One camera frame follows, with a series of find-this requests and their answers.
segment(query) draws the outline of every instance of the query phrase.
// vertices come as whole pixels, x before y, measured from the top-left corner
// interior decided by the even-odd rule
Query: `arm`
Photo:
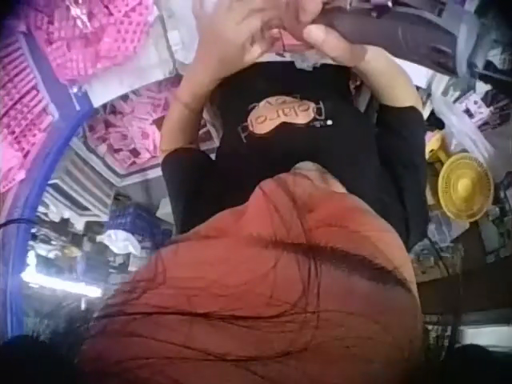
[[[414,106],[422,111],[422,100],[409,75],[382,48],[366,46],[365,58],[354,67],[361,80],[386,106]]]
[[[162,126],[162,157],[182,147],[198,147],[202,110],[223,78],[250,66],[274,44],[261,30],[276,17],[272,0],[218,0],[212,12],[194,0],[199,43],[194,61],[174,95]]]
[[[303,36],[338,64],[353,68],[381,104],[422,110],[422,100],[409,76],[382,48],[351,44],[321,25],[306,27]]]
[[[214,83],[194,68],[183,78],[162,125],[160,153],[163,158],[177,148],[198,148],[202,110],[214,87]]]

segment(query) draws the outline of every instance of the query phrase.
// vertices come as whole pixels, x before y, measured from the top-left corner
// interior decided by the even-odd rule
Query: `store shelf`
[[[7,194],[2,202],[2,222],[10,218],[35,218],[38,205],[55,167],[64,155],[78,128],[92,115],[94,108],[88,95],[73,93],[60,83],[50,63],[31,35],[23,35],[39,86],[44,89],[55,109],[56,119],[40,147],[31,155],[26,177]],[[2,270],[0,271],[0,339],[23,332],[22,280],[30,226],[9,226],[0,233]]]

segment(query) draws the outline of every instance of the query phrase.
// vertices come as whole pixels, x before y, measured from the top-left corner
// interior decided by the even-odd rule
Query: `wrist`
[[[200,111],[210,98],[217,82],[190,68],[183,77],[175,96],[190,110]]]
[[[362,57],[362,60],[354,66],[355,70],[364,70],[368,65],[374,66],[378,62],[381,62],[382,59],[386,56],[389,56],[389,54],[383,49],[378,46],[361,46],[365,53]]]

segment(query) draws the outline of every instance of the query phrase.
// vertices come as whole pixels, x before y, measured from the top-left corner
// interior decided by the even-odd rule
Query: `yellow fan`
[[[472,154],[448,158],[441,133],[430,140],[426,155],[429,161],[444,162],[438,179],[438,196],[446,214],[465,222],[483,216],[494,196],[494,182],[487,167]]]

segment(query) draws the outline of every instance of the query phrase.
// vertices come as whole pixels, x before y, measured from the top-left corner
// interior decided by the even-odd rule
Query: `plastic bag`
[[[436,115],[445,123],[445,140],[451,154],[467,150],[492,169],[494,148],[480,130],[448,98],[433,94],[432,106]]]

